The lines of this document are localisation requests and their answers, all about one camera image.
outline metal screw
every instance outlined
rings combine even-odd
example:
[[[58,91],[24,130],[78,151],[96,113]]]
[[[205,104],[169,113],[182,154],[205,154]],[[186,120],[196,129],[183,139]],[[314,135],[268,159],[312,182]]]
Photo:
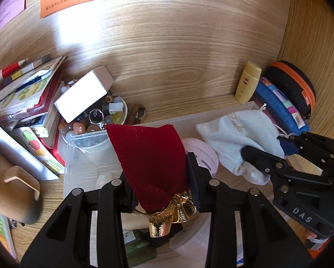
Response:
[[[253,195],[254,197],[256,197],[260,194],[260,191],[257,188],[251,188],[250,189],[250,194]]]
[[[283,186],[281,186],[281,187],[280,187],[280,191],[281,191],[282,193],[287,193],[287,192],[288,192],[288,186],[287,186],[287,185],[283,185]]]
[[[114,179],[111,184],[113,186],[119,186],[120,184],[122,183],[122,180],[121,179]]]
[[[209,180],[209,184],[211,186],[218,186],[220,184],[220,181],[213,178],[213,179]]]
[[[81,188],[74,188],[73,191],[71,192],[72,195],[79,195],[82,193],[82,189]]]

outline drawstring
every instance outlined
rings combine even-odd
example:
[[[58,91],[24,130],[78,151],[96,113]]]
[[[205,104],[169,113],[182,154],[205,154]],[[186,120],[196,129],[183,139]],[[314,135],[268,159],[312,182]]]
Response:
[[[266,104],[263,104],[260,108],[260,111],[264,111],[264,110],[266,110]],[[279,130],[279,136],[280,137],[289,138],[290,136],[297,136],[296,133],[287,134],[284,129],[282,129],[280,126],[278,126],[276,124],[274,124],[274,126],[276,127],[277,130]]]

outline white label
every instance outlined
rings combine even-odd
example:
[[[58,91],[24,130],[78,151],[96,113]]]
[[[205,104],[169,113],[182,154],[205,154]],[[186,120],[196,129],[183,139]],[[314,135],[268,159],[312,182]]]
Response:
[[[132,242],[133,240],[136,240],[133,231],[127,231],[123,233],[123,241],[125,242],[125,244],[127,244],[128,242]]]

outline red pen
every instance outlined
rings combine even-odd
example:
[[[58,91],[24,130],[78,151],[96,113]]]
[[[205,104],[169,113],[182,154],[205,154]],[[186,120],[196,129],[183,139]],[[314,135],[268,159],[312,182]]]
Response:
[[[24,66],[27,63],[28,59],[18,61],[2,70],[0,70],[0,82],[6,78],[7,76],[10,76],[13,72],[20,69],[22,66]]]

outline red velvet pouch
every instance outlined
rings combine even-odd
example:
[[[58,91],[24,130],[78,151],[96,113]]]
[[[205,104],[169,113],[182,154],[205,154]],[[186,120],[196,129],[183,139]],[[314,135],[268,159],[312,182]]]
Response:
[[[106,125],[126,178],[143,209],[165,209],[188,187],[184,146],[172,125]]]

